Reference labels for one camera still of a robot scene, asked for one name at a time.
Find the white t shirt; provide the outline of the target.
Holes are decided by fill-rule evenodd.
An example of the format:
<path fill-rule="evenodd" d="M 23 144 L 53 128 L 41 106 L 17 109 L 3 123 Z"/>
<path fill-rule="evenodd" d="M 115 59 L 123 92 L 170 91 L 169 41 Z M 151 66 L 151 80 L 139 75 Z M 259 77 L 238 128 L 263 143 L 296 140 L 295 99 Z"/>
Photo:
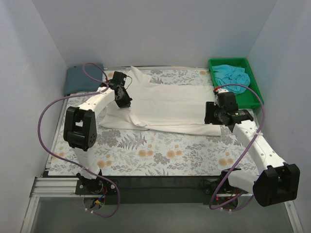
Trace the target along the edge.
<path fill-rule="evenodd" d="M 206 102 L 214 102 L 212 86 L 155 84 L 132 67 L 127 73 L 129 108 L 110 103 L 100 126 L 111 129 L 155 130 L 200 136 L 220 136 L 219 125 L 205 124 Z"/>

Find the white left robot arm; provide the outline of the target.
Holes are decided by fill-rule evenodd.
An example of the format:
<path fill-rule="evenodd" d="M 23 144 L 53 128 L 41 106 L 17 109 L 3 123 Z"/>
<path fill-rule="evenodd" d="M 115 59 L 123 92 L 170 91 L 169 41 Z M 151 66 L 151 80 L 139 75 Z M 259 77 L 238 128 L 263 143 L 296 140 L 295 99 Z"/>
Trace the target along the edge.
<path fill-rule="evenodd" d="M 82 166 L 81 176 L 89 179 L 87 189 L 92 194 L 103 190 L 103 181 L 96 178 L 100 168 L 95 161 L 92 147 L 97 139 L 96 118 L 104 108 L 114 102 L 119 108 L 129 108 L 132 98 L 126 90 L 126 79 L 129 76 L 122 72 L 114 72 L 113 78 L 100 86 L 96 93 L 77 107 L 66 110 L 63 138 Z"/>

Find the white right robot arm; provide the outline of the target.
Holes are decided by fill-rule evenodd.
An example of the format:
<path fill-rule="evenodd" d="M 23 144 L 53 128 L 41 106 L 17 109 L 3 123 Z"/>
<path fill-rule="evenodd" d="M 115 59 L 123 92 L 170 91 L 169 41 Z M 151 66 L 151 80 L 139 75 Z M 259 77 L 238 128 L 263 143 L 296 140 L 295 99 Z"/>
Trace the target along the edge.
<path fill-rule="evenodd" d="M 240 110 L 233 92 L 220 88 L 214 91 L 215 102 L 206 103 L 206 124 L 225 125 L 245 147 L 259 175 L 250 175 L 240 168 L 221 172 L 220 182 L 212 197 L 220 190 L 231 193 L 235 189 L 250 193 L 259 205 L 266 207 L 294 200 L 297 197 L 300 170 L 288 164 L 269 145 L 254 118 L 247 110 Z"/>

